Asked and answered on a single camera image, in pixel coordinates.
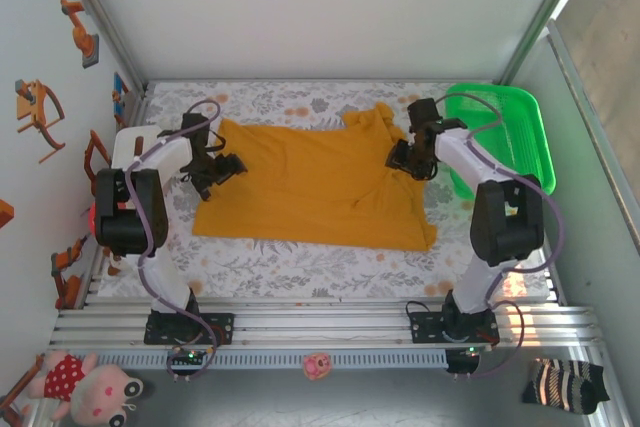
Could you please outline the mustard yellow printed t-shirt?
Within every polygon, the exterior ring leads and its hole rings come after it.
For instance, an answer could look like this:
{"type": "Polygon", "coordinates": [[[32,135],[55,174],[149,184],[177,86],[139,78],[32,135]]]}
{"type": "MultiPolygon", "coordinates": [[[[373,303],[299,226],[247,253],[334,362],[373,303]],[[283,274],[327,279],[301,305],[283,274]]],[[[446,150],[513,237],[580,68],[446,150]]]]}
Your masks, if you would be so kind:
{"type": "Polygon", "coordinates": [[[437,237],[422,181],[386,165],[404,132],[379,102],[333,130],[243,125],[224,119],[225,154],[247,170],[199,204],[196,236],[255,238],[425,252],[437,237]]]}

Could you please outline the green plastic mesh basket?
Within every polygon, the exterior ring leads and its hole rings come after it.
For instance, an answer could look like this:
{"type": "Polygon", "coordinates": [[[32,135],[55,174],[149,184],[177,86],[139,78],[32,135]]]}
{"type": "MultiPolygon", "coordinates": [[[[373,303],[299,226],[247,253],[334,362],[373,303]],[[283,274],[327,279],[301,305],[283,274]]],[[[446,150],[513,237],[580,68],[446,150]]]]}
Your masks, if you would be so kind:
{"type": "Polygon", "coordinates": [[[458,83],[447,90],[448,117],[462,120],[476,130],[497,120],[500,125],[474,136],[498,161],[521,175],[533,174],[544,192],[552,194],[556,175],[536,98],[513,86],[458,83]]]}

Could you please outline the white tissue box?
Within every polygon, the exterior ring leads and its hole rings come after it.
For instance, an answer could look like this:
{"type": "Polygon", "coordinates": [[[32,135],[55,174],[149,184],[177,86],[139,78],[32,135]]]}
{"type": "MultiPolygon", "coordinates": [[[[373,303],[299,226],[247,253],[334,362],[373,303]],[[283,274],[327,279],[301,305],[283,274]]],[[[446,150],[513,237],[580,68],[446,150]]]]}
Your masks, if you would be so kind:
{"type": "Polygon", "coordinates": [[[115,138],[111,168],[126,171],[131,164],[158,143],[161,129],[156,125],[121,129],[115,138]],[[136,154],[136,141],[142,139],[141,152],[136,154]]]}

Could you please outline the floral patterned table mat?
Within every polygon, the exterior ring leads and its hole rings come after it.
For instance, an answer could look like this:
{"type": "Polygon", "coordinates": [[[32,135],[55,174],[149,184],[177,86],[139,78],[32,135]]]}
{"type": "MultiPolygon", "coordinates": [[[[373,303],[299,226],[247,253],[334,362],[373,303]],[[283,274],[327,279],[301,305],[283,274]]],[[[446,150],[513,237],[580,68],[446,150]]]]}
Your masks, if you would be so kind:
{"type": "MultiPolygon", "coordinates": [[[[383,102],[406,128],[407,106],[438,98],[444,83],[407,82],[160,82],[148,86],[142,122],[172,129],[190,106],[220,106],[241,124],[338,129],[344,114],[383,102]]],[[[425,189],[427,220],[437,229],[427,252],[371,250],[300,242],[196,237],[199,197],[173,181],[166,199],[168,246],[181,274],[201,297],[421,298],[444,296],[466,270],[472,204],[454,190],[446,169],[425,189]]]]}

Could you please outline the small circuit board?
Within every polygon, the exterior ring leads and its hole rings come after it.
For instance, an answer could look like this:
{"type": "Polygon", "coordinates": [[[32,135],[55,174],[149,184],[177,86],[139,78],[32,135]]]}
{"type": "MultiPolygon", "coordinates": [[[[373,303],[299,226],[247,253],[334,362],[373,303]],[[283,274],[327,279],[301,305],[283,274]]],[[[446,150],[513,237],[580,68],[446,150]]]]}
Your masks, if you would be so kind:
{"type": "Polygon", "coordinates": [[[195,367],[201,366],[207,359],[207,352],[202,350],[180,350],[168,356],[172,366],[195,367]]]}
{"type": "Polygon", "coordinates": [[[491,344],[455,344],[447,347],[448,351],[460,352],[467,356],[477,356],[483,352],[490,352],[492,349],[491,344]]]}

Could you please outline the small pink round toy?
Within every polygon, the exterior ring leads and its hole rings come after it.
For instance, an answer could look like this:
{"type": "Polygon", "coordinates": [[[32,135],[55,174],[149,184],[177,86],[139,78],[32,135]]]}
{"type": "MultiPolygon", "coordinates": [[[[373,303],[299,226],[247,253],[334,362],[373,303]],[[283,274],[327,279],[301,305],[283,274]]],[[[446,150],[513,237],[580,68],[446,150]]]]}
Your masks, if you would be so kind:
{"type": "Polygon", "coordinates": [[[325,378],[332,370],[331,358],[327,353],[312,353],[303,359],[303,372],[311,381],[325,378]]]}

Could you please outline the black white striped sock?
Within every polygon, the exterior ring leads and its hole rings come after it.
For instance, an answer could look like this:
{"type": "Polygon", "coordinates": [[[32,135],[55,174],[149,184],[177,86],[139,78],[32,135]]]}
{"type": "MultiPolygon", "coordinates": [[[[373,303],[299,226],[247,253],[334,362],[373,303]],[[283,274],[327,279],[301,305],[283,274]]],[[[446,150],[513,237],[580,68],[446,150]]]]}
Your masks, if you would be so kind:
{"type": "Polygon", "coordinates": [[[600,365],[580,360],[536,358],[521,400],[579,415],[593,414],[610,400],[600,365]]]}

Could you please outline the blue orange tower wall sticker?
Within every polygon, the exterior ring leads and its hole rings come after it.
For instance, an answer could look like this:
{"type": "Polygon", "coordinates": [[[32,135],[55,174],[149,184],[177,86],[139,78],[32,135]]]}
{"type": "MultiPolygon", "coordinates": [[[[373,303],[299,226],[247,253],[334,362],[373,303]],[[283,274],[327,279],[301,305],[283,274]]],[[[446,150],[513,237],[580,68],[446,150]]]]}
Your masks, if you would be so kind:
{"type": "Polygon", "coordinates": [[[113,74],[112,103],[113,116],[118,128],[125,128],[126,124],[126,102],[129,88],[118,72],[113,74]]]}

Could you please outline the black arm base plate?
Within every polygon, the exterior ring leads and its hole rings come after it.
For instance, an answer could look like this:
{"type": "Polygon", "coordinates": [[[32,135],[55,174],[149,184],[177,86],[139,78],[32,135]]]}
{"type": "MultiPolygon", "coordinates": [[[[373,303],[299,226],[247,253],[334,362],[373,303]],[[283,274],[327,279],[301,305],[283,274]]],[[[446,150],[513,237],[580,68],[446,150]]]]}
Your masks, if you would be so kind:
{"type": "MultiPolygon", "coordinates": [[[[215,335],[217,345],[232,343],[235,316],[232,313],[201,313],[215,335]]],[[[210,332],[198,321],[178,313],[152,311],[147,318],[143,342],[145,345],[210,344],[210,332]]]]}
{"type": "Polygon", "coordinates": [[[410,312],[410,332],[414,344],[478,344],[500,342],[495,315],[491,311],[463,314],[461,330],[446,327],[441,312],[410,312]]]}

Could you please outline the aluminium frame post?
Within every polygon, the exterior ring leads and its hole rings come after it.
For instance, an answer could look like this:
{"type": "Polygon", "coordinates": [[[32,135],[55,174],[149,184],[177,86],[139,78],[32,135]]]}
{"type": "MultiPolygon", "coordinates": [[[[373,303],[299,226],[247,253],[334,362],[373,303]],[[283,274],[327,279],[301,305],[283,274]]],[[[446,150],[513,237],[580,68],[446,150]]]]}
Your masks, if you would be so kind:
{"type": "Polygon", "coordinates": [[[511,55],[501,75],[493,81],[497,85],[510,85],[526,57],[543,33],[548,22],[555,19],[563,10],[568,0],[542,0],[536,9],[531,22],[526,28],[514,53],[511,55]]]}
{"type": "Polygon", "coordinates": [[[137,65],[124,37],[113,21],[103,0],[81,0],[89,8],[89,14],[100,33],[104,36],[114,57],[123,68],[133,87],[140,96],[146,92],[148,80],[137,65]]]}

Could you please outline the orange claw machine wall sticker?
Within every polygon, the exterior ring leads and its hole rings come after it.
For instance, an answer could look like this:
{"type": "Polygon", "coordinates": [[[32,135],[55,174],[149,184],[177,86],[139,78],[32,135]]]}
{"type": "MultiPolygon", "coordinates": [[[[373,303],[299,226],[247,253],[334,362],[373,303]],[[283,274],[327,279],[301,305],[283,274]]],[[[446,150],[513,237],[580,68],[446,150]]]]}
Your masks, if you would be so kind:
{"type": "Polygon", "coordinates": [[[65,119],[63,107],[53,90],[38,79],[31,82],[25,82],[22,79],[16,80],[15,93],[17,96],[16,119],[19,121],[28,120],[26,124],[17,129],[17,132],[22,133],[33,128],[51,148],[51,151],[38,161],[39,164],[42,164],[66,146],[64,142],[55,141],[50,133],[52,126],[65,119]],[[47,101],[53,105],[56,112],[55,118],[51,121],[48,121],[46,116],[47,101]]]}

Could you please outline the aluminium rail base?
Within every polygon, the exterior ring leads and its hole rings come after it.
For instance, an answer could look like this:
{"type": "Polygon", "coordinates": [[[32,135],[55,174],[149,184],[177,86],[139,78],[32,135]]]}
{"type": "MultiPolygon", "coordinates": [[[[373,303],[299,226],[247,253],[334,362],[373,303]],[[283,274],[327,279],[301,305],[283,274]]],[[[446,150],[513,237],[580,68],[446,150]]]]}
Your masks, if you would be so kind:
{"type": "MultiPolygon", "coordinates": [[[[235,317],[235,349],[394,348],[412,344],[402,299],[239,299],[203,298],[204,312],[235,317]]],[[[501,344],[513,345],[525,333],[527,347],[596,345],[603,339],[592,309],[553,303],[496,312],[501,344]]],[[[140,347],[148,305],[142,298],[91,296],[80,310],[58,315],[49,345],[99,349],[140,347]]]]}

